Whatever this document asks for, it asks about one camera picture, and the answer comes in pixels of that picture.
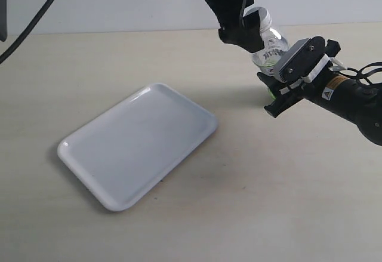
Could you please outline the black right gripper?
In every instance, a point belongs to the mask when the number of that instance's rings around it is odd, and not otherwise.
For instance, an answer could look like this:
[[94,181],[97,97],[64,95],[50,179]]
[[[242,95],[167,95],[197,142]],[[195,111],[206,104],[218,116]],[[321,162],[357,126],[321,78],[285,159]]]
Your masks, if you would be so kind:
[[326,46],[323,57],[313,66],[313,69],[304,77],[295,82],[283,83],[268,76],[263,72],[257,72],[259,80],[268,87],[268,93],[273,101],[263,109],[273,118],[297,104],[302,99],[310,100],[319,92],[326,75],[332,75],[329,70],[332,66],[331,59],[341,50],[339,42],[325,40]]

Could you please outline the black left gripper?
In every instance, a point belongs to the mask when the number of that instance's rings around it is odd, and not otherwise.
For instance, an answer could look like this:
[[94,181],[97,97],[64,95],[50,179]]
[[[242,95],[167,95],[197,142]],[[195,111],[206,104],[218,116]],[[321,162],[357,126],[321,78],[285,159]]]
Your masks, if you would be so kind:
[[253,7],[244,13],[254,0],[204,1],[218,21],[218,37],[224,44],[236,45],[251,54],[264,48],[260,34],[260,8]]

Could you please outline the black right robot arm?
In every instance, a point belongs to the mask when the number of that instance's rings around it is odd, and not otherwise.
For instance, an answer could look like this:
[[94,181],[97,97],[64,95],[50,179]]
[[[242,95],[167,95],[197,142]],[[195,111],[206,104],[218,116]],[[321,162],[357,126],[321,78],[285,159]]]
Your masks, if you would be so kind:
[[371,71],[354,70],[336,59],[337,41],[321,36],[297,41],[277,62],[272,75],[258,72],[273,102],[266,112],[276,118],[301,100],[315,105],[355,124],[370,142],[381,145],[381,84],[368,77],[381,71],[381,63],[369,64]]

